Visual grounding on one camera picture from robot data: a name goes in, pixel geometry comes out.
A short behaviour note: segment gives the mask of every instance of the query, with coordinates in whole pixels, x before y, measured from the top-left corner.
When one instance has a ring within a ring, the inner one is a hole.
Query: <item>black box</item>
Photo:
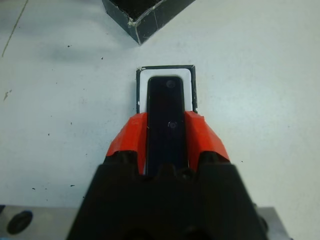
[[[194,0],[102,0],[106,12],[141,45]]]

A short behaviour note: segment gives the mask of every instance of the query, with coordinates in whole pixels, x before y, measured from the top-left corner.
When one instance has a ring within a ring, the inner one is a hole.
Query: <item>white table surface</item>
[[[24,4],[0,0],[1,53]],[[254,202],[295,240],[319,239],[319,12],[196,0],[138,46],[101,0],[29,0],[0,57],[0,203],[79,206],[135,113],[136,68],[194,64],[198,111]]]

